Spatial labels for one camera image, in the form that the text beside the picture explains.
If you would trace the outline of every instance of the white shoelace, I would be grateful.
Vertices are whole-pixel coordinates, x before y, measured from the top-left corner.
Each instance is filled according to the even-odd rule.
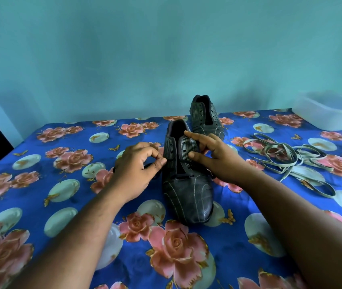
[[[307,177],[301,173],[297,173],[293,170],[294,166],[306,164],[307,161],[312,163],[313,165],[316,165],[319,168],[325,169],[327,171],[333,171],[333,168],[324,166],[317,162],[317,160],[324,159],[327,154],[319,150],[318,148],[309,145],[309,144],[303,144],[302,146],[290,146],[287,143],[279,143],[275,141],[274,139],[270,138],[269,136],[262,134],[262,133],[254,133],[253,135],[254,139],[246,140],[243,143],[243,147],[250,153],[259,154],[267,157],[267,160],[261,160],[260,158],[254,157],[256,160],[260,161],[260,163],[267,169],[278,173],[283,174],[280,181],[283,181],[285,178],[287,178],[289,175],[294,176],[297,179],[303,180],[308,184],[311,189],[313,189],[315,192],[320,194],[321,196],[324,196],[326,198],[334,198],[336,195],[336,190],[327,182],[325,181],[319,181],[315,178]],[[253,150],[247,148],[248,143],[257,142],[264,146],[262,150]],[[324,185],[331,193],[324,193],[314,187],[310,182],[315,181],[322,185]]]

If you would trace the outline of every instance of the white plastic box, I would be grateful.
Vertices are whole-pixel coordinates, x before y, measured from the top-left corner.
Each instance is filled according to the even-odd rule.
[[[321,130],[342,131],[342,96],[339,94],[331,91],[303,94],[292,110]]]

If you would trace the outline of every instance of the bedsheet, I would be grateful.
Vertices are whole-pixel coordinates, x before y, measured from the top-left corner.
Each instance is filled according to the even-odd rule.
[[[0,288],[108,183],[116,158],[127,146],[149,141],[162,150],[169,121],[179,118],[190,123],[189,116],[167,116],[47,124],[3,158]],[[292,146],[309,143],[324,150],[328,156],[321,162],[333,167],[332,172],[309,165],[300,166],[299,172],[331,184],[337,190],[333,199],[292,176],[283,183],[342,221],[342,131],[321,131],[289,109],[221,113],[219,118],[225,142],[261,170],[264,166],[255,157],[263,157],[242,147],[254,132]],[[276,179],[281,176],[264,171]],[[186,227],[165,208],[161,179],[152,180],[117,214],[91,288],[254,289],[267,282],[272,287],[305,288],[296,265],[248,194],[218,179],[212,184],[211,220]]]

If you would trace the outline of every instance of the black leather shoe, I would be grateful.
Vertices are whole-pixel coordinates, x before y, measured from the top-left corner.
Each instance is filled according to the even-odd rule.
[[[223,126],[210,97],[196,95],[191,103],[190,115],[194,133],[203,135],[212,133],[223,141],[225,138]]]
[[[207,222],[213,209],[211,173],[201,164],[188,158],[190,151],[199,152],[197,142],[186,137],[185,121],[168,125],[164,142],[166,165],[162,168],[162,191],[169,209],[178,220],[190,225]]]

